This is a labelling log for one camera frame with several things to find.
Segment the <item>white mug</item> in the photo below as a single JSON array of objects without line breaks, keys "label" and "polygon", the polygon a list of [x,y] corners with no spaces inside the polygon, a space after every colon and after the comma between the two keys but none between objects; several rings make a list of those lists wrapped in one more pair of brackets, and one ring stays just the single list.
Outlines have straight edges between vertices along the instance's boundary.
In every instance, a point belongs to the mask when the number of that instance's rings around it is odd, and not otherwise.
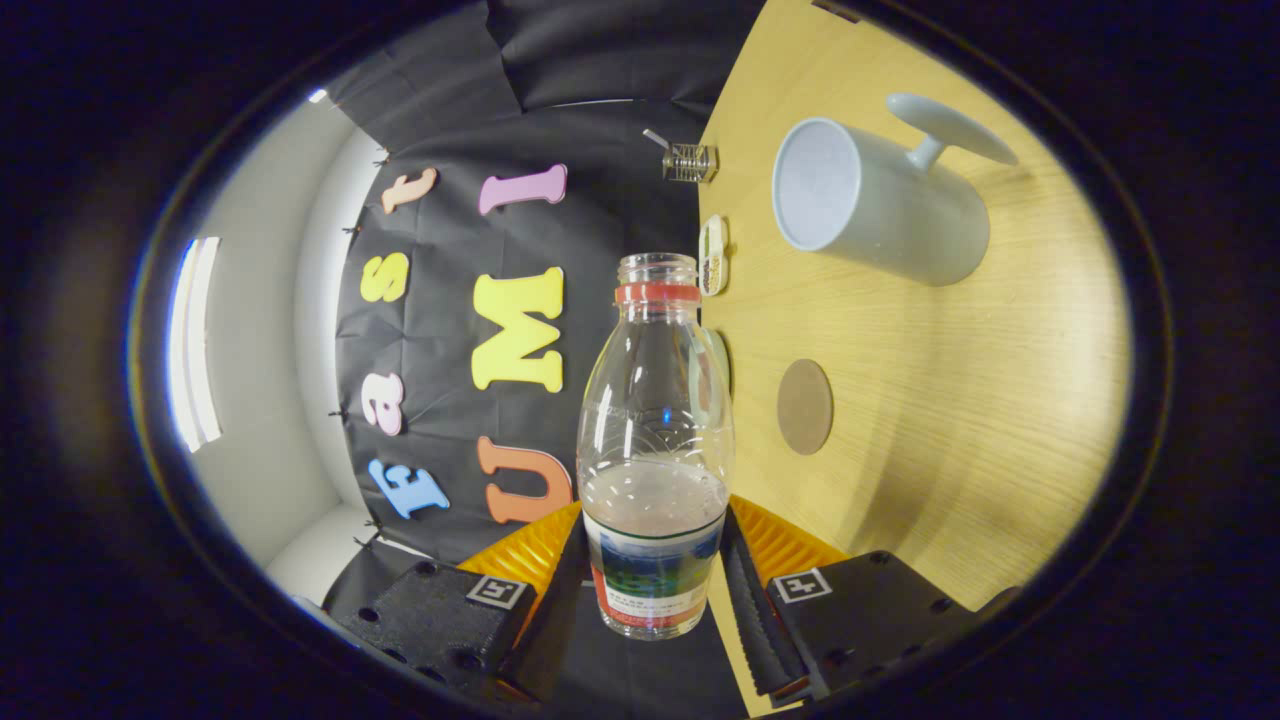
[{"label": "white mug", "polygon": [[797,250],[827,252],[941,286],[987,252],[987,206],[968,181],[934,165],[948,145],[1005,164],[1014,152],[972,119],[927,97],[895,94],[890,110],[928,133],[915,150],[810,118],[791,128],[773,165],[773,215]]}]

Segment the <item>mug handle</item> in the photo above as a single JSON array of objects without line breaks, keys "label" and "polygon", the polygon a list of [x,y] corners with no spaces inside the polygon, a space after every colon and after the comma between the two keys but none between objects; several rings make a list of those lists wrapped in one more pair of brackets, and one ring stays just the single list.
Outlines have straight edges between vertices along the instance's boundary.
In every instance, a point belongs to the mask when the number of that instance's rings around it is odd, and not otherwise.
[{"label": "mug handle", "polygon": [[895,92],[886,104],[890,113],[927,135],[915,150],[906,154],[906,159],[924,172],[933,167],[950,145],[1006,165],[1018,164],[1018,155],[996,133],[936,100],[910,92]]}]

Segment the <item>bottle label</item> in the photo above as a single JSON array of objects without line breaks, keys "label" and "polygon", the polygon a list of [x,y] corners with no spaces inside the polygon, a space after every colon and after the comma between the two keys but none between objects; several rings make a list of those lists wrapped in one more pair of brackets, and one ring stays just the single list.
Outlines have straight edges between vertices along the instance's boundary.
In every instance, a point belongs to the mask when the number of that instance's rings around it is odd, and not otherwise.
[{"label": "bottle label", "polygon": [[668,628],[703,611],[723,514],[696,530],[660,538],[614,530],[586,512],[582,521],[595,597],[611,618],[636,628]]}]

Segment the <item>small container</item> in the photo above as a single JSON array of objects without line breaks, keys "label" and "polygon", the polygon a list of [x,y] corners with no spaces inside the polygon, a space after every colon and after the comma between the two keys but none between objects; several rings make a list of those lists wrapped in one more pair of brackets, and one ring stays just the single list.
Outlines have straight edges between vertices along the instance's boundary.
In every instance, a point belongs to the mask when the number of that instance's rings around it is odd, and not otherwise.
[{"label": "small container", "polygon": [[698,290],[704,297],[724,290],[728,282],[728,227],[724,218],[712,215],[698,233]]},{"label": "small container", "polygon": [[672,142],[662,155],[662,177],[680,182],[712,182],[719,152],[710,145]]}]

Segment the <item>yellow letter m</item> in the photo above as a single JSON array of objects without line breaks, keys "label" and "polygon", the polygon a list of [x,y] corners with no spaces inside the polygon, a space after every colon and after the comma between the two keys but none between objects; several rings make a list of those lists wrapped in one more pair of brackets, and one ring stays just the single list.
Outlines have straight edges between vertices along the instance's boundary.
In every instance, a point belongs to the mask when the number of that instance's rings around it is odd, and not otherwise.
[{"label": "yellow letter m", "polygon": [[526,357],[556,341],[559,331],[526,313],[558,318],[564,307],[564,270],[548,268],[529,278],[495,281],[476,278],[472,299],[476,313],[502,325],[471,354],[471,378],[485,389],[493,380],[541,383],[547,392],[559,392],[564,384],[564,360],[548,350],[541,357]]}]

